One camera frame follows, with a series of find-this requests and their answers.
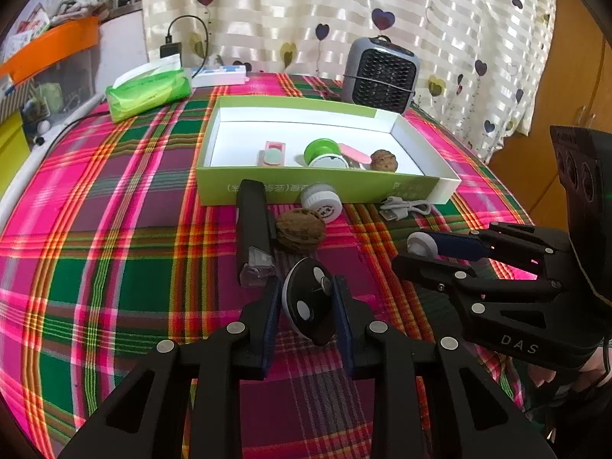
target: open cardboard box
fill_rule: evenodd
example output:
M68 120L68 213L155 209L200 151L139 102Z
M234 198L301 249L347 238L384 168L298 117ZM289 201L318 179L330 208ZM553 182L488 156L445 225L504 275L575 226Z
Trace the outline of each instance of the open cardboard box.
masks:
M317 138L371 154L393 153L395 173L318 169L304 163ZM259 167L266 141L285 143L283 167ZM286 96L221 96L206 127L196 167L203 205L235 205L243 179L261 181L268 203L294 203L304 188L332 185L344 203L386 197L446 203L461 182L428 141L400 114L336 101Z

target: plaid tablecloth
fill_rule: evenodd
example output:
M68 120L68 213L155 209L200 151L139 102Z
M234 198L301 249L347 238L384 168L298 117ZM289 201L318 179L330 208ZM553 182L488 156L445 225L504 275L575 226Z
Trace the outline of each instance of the plaid tablecloth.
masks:
M0 238L0 391L45 456L56 457L157 342L201 339L236 320L257 294L236 282L233 208L202 207L197 196L194 167L215 99L330 98L339 89L316 78L253 75L244 86L198 90L118 125L108 116L82 122L44 161ZM458 319L445 295L415 290L391 271L406 237L419 228L467 232L528 217L424 113L410 110L407 118L461 176L457 193L430 216L393 224L374 205L345 205L316 257L346 275L378 318L433 341L458 336ZM521 277L501 264L482 268ZM472 350L521 406L512 365ZM316 348L286 323L270 376L242 385L241 406L247 459L368 456L373 383L347 380L334 346ZM427 426L426 407L422 414Z

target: door handle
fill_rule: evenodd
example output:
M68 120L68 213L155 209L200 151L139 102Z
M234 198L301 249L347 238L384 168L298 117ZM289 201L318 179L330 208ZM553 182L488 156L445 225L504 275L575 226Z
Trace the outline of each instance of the door handle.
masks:
M587 119L586 124L584 125L584 127L590 128L596 117L597 117L597 114L591 114L589 116L589 118Z
M586 112L586 105L582 105L576 112L576 118L574 118L574 125L579 126L582 122L582 118Z

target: curtain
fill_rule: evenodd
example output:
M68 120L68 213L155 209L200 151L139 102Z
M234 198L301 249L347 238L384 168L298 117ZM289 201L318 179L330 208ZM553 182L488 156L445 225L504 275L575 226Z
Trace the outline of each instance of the curtain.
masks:
M143 0L149 55L169 23L197 15L210 57L247 70L341 80L359 36L383 34L420 58L415 102L482 160L529 124L555 22L556 0ZM202 61L195 19L172 29L184 61Z

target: orange plastic rim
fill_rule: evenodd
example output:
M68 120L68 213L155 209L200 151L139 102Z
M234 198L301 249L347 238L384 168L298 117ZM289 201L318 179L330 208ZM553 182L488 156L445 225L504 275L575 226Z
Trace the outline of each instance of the orange plastic rim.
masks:
M0 65L0 76L8 74L14 84L19 84L66 57L95 46L99 42L98 25L97 17L87 17L42 33Z

